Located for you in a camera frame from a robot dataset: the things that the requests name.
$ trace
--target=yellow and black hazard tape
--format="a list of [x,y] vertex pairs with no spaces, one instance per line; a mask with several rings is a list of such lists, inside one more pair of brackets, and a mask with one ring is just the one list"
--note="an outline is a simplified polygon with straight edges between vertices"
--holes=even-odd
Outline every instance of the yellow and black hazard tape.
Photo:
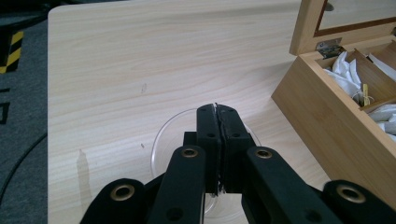
[[22,31],[0,34],[0,74],[17,70],[22,39]]

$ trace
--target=light wood tabletop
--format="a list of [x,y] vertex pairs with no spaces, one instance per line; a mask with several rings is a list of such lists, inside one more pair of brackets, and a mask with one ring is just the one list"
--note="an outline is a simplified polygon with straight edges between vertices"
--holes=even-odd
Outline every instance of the light wood tabletop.
[[[148,183],[165,122],[213,103],[235,108],[263,146],[322,189],[329,178],[271,99],[295,59],[289,47],[299,5],[142,0],[53,9],[49,223],[79,223],[113,180]],[[227,223],[244,222],[242,213]]]

